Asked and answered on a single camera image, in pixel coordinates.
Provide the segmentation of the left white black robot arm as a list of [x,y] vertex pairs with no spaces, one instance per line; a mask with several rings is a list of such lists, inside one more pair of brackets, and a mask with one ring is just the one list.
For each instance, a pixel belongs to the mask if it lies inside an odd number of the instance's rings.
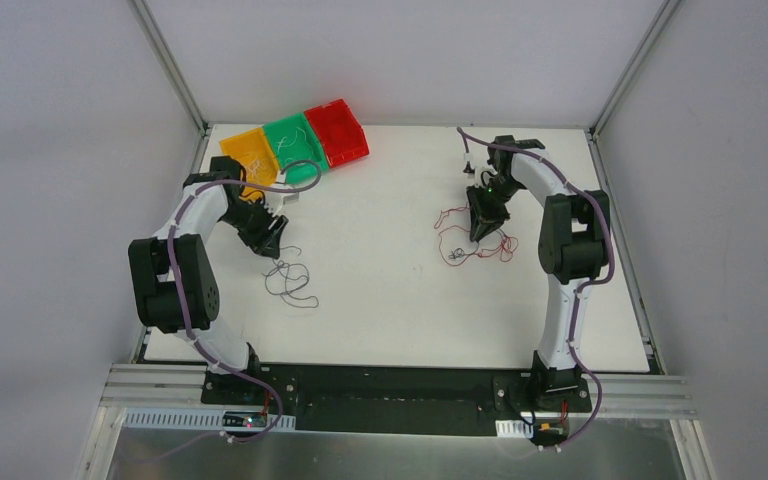
[[246,405],[263,396],[265,378],[254,347],[221,317],[220,289],[206,243],[216,225],[225,223],[254,254],[276,260],[288,224],[264,201],[244,200],[247,185],[238,161],[213,157],[208,171],[185,180],[181,201],[167,222],[128,247],[140,322],[186,342],[211,373],[228,377],[227,391]]

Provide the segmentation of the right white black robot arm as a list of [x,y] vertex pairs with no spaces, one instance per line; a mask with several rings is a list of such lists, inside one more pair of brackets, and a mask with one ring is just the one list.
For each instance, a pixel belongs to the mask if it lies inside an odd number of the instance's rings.
[[578,336],[592,288],[615,270],[610,242],[610,200],[602,190],[574,186],[536,139],[501,135],[487,143],[488,179],[466,189],[470,239],[477,243],[501,229],[508,202],[530,193],[543,209],[537,253],[548,280],[544,331],[534,352],[525,397],[543,410],[578,389],[583,367]]

